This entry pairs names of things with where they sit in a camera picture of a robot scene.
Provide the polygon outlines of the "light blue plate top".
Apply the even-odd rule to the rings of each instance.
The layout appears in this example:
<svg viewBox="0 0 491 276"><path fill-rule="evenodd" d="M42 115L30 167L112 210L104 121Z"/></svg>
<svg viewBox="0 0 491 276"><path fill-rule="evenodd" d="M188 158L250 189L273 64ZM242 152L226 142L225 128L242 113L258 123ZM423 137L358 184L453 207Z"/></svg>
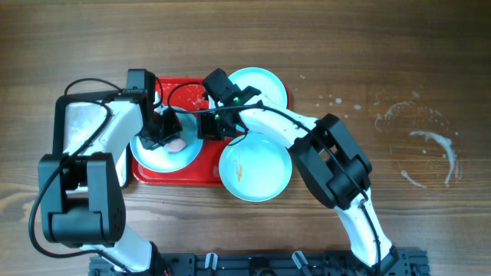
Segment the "light blue plate top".
<svg viewBox="0 0 491 276"><path fill-rule="evenodd" d="M231 75L221 69L215 69L202 82L208 95L211 112L220 114L236 132L247 133L249 128L239 117L237 109L227 107L244 106L254 96L264 96L280 107L288 106L288 93L285 85L272 72L259 67L240 69Z"/></svg>

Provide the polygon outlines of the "pink sponge with green scourer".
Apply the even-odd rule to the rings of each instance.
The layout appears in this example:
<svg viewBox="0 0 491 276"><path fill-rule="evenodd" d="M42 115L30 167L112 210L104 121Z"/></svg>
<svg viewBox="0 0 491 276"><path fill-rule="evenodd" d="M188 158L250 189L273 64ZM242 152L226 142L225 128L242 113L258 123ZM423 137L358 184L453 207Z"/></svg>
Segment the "pink sponge with green scourer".
<svg viewBox="0 0 491 276"><path fill-rule="evenodd" d="M168 143L165 144L164 149L169 152L169 153L178 153L182 150L184 150L187 146L187 143L185 140L181 138L176 138Z"/></svg>

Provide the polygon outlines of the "light blue plate with sauce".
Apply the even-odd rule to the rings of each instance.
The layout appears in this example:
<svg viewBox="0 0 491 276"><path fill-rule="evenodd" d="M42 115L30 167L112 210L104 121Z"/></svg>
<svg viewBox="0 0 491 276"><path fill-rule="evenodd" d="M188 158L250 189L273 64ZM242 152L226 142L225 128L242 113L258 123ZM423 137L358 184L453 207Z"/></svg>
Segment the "light blue plate with sauce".
<svg viewBox="0 0 491 276"><path fill-rule="evenodd" d="M240 136L219 159L219 177L235 197L264 202L279 195L292 177L287 149L261 133Z"/></svg>

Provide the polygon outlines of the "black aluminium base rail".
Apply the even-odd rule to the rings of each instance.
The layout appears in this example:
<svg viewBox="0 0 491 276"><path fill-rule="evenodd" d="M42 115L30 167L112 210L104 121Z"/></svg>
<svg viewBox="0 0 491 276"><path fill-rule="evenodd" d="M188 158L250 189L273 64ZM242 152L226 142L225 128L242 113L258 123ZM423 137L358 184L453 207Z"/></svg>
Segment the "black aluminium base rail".
<svg viewBox="0 0 491 276"><path fill-rule="evenodd" d="M169 269L165 275L372 275L349 251L327 251L306 254L306 263L296 264L292 254L263 255L194 255L163 254ZM393 264L383 261L383 275L430 276L426 251L397 249Z"/></svg>

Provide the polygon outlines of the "red plastic tray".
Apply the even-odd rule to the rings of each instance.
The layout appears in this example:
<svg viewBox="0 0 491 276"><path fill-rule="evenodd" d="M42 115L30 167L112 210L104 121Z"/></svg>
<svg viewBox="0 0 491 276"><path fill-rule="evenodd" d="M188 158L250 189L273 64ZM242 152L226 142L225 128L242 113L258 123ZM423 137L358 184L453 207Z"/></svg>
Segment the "red plastic tray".
<svg viewBox="0 0 491 276"><path fill-rule="evenodd" d="M204 110L209 107L209 101L203 96L204 88L199 85L200 78L161 77L156 82L157 96L167 100L168 93L180 85L171 97L171 104L184 110ZM154 172L144 168L133 157L130 145L129 154L132 156L131 172L135 179L148 185L156 186L220 186L219 158L222 151L232 140L204 140L198 156L186 167L176 172Z"/></svg>

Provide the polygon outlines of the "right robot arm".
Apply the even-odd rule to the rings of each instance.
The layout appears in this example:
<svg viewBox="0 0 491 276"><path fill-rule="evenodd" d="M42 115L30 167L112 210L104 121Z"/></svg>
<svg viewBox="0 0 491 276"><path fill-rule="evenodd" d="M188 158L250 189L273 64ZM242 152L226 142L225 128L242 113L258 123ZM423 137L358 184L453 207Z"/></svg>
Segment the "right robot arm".
<svg viewBox="0 0 491 276"><path fill-rule="evenodd" d="M337 212L353 255L370 273L387 273L397 253L372 204L372 165L344 123L331 113L318 119L281 107L256 87L234 84L220 68L201 84L215 106L199 112L208 127L199 136L218 140L241 126L284 146L310 193Z"/></svg>

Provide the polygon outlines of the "black tray with soapy water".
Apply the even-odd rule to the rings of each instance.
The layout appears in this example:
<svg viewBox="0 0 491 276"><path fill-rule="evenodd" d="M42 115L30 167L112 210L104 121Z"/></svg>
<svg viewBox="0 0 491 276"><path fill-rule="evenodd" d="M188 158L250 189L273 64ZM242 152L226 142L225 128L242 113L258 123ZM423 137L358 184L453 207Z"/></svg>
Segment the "black tray with soapy water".
<svg viewBox="0 0 491 276"><path fill-rule="evenodd" d="M72 154L95 133L102 131L82 150L82 156L110 153L116 166L121 188L130 177L128 144L142 127L140 108L125 100L104 102L107 92L61 96L55 104L53 150L54 155Z"/></svg>

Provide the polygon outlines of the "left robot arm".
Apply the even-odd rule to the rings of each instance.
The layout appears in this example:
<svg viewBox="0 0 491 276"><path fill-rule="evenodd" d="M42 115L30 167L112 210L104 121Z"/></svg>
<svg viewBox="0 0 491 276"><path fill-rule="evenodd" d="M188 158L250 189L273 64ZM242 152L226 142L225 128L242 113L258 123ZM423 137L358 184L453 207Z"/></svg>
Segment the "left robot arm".
<svg viewBox="0 0 491 276"><path fill-rule="evenodd" d="M97 255L115 274L168 275L157 246L126 223L117 162L140 133L165 141L155 114L161 83L146 69L130 69L124 88L57 99L53 151L38 164L39 193L28 234L49 258Z"/></svg>

